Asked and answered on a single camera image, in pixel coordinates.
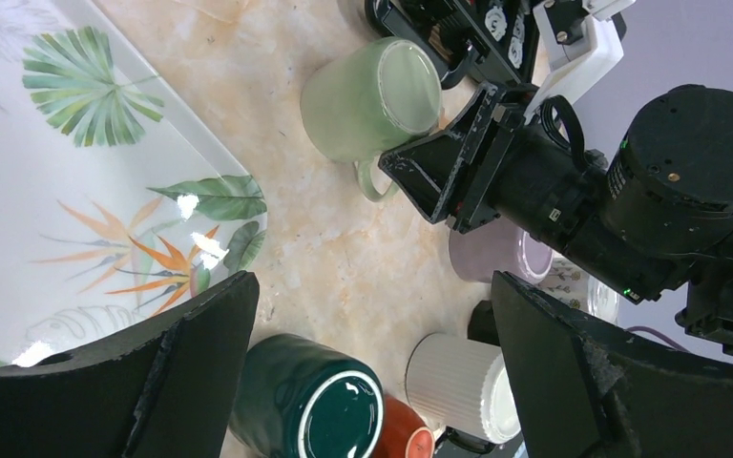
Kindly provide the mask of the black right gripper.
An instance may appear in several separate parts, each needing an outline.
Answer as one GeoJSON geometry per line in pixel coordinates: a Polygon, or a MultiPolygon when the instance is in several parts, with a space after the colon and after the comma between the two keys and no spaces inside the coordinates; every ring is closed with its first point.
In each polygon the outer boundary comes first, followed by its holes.
{"type": "Polygon", "coordinates": [[[683,265],[628,244],[602,221],[605,172],[584,150],[526,125],[521,91],[479,86],[446,129],[380,155],[379,169],[427,222],[468,234],[509,219],[633,303],[683,283],[683,265]]]}

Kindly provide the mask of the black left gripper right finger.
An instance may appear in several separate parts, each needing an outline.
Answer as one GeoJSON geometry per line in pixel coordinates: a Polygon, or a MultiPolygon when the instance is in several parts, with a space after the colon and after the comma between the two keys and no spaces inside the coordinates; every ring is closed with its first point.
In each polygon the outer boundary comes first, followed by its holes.
{"type": "Polygon", "coordinates": [[[509,273],[492,307],[532,457],[733,457],[733,364],[573,309],[509,273]]]}

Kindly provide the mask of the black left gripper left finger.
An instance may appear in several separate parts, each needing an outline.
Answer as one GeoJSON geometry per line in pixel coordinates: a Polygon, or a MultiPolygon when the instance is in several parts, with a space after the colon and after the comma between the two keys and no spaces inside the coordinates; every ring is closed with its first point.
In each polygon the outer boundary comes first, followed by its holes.
{"type": "Polygon", "coordinates": [[[217,457],[260,285],[240,272],[31,367],[0,367],[0,457],[217,457]]]}

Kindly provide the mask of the lilac purple mug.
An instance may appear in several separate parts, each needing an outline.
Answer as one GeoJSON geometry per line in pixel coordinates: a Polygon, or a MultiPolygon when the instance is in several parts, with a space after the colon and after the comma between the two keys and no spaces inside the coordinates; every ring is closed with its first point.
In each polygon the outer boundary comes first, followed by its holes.
{"type": "Polygon", "coordinates": [[[499,218],[461,234],[450,232],[450,264],[463,281],[491,283],[493,273],[510,272],[532,284],[549,273],[554,251],[512,221],[499,218]]]}

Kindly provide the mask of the light green mug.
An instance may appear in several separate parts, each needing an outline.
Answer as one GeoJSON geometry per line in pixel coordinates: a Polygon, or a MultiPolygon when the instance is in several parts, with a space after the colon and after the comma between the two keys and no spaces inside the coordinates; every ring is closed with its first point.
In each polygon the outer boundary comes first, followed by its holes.
{"type": "Polygon", "coordinates": [[[354,165],[364,196],[393,197],[372,179],[372,164],[389,150],[431,133],[442,109],[439,75],[415,43],[381,38],[314,72],[300,99],[304,130],[330,160],[354,165]]]}

